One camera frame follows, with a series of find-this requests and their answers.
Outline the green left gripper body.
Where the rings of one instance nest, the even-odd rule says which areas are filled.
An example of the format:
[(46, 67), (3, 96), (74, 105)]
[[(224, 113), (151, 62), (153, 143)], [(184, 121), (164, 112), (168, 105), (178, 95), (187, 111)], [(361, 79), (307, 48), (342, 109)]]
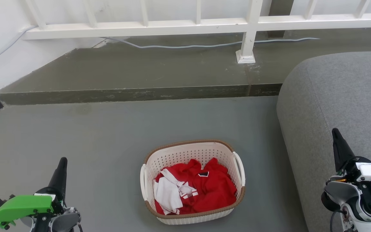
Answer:
[(65, 187), (46, 187), (33, 195), (0, 199), (0, 228), (8, 230), (15, 220), (30, 218), (32, 230), (51, 230), (53, 219), (65, 213)]

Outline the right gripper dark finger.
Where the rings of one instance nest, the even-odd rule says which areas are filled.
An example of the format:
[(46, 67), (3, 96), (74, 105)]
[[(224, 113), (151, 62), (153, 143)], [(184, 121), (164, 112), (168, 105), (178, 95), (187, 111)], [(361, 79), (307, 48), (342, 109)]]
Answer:
[(336, 172), (340, 172), (350, 160), (355, 158), (355, 154), (343, 138), (338, 128), (332, 129), (334, 162)]

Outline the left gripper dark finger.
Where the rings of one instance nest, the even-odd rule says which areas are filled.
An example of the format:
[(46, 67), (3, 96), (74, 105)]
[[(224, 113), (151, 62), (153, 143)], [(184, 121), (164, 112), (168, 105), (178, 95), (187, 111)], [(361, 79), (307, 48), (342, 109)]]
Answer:
[(55, 194), (59, 201), (66, 197), (67, 165), (67, 158), (62, 157), (48, 185), (48, 192)]

